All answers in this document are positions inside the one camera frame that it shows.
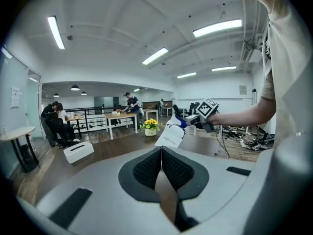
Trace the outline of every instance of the flower pot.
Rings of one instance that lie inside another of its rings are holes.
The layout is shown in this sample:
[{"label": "flower pot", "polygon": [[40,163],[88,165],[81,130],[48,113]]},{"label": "flower pot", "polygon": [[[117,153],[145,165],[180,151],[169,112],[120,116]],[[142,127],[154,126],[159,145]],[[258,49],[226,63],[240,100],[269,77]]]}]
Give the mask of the flower pot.
[{"label": "flower pot", "polygon": [[150,137],[150,136],[155,136],[157,134],[156,129],[145,129],[145,135]]}]

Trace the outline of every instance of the man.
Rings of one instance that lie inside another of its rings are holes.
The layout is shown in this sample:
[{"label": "man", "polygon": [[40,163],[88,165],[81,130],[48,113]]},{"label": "man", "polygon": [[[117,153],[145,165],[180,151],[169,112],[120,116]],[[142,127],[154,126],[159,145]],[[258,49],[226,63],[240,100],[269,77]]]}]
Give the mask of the man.
[{"label": "man", "polygon": [[158,114],[162,117],[163,116],[163,106],[164,106],[164,101],[161,99],[161,101],[158,103]]},{"label": "man", "polygon": [[264,85],[261,99],[243,112],[210,116],[214,125],[250,126],[269,121],[277,112],[275,147],[297,132],[282,96],[312,58],[310,33],[287,0],[258,0],[268,10],[263,41]]},{"label": "man", "polygon": [[58,104],[57,101],[53,102],[52,104],[48,104],[48,106],[44,108],[40,116],[40,121],[45,131],[45,136],[47,137],[51,147],[55,147],[56,145],[58,145],[58,143],[55,141],[53,133],[51,132],[50,128],[47,126],[45,121],[47,120],[46,114],[54,112],[54,110],[57,107],[57,104]]},{"label": "man", "polygon": [[[132,96],[129,92],[126,92],[125,96],[127,97],[127,107],[122,111],[125,112],[127,111],[129,108],[131,110],[132,113],[136,113],[137,114],[137,130],[140,131],[140,123],[139,123],[139,118],[140,118],[140,110],[139,110],[139,101],[137,99],[137,97]],[[134,117],[132,117],[132,121],[134,124],[134,128],[135,129],[135,120]]]}]

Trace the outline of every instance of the white box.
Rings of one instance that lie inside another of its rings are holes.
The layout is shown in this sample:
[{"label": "white box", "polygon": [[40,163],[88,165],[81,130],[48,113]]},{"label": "white box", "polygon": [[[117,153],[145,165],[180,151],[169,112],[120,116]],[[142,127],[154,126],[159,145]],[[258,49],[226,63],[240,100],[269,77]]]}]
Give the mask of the white box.
[{"label": "white box", "polygon": [[71,164],[93,152],[91,143],[82,142],[64,150],[67,161]]}]

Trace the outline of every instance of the hair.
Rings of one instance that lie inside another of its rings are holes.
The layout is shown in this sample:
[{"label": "hair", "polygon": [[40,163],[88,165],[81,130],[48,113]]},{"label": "hair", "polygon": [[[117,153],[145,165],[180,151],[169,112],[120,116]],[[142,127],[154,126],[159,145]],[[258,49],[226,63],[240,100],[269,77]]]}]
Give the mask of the hair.
[{"label": "hair", "polygon": [[61,103],[57,103],[56,112],[57,112],[58,116],[61,114],[62,110],[63,110],[63,105]]}]

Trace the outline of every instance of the blue shirt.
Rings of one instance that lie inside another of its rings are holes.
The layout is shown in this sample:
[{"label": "blue shirt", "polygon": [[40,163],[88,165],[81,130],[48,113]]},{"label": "blue shirt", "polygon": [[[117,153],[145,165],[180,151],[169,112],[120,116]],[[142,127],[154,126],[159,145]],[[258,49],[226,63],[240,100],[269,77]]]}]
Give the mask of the blue shirt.
[{"label": "blue shirt", "polygon": [[[127,105],[131,106],[131,104],[136,104],[138,102],[137,97],[133,96],[132,98],[128,99]],[[139,106],[136,105],[134,108],[131,108],[132,112],[139,111]]]}]

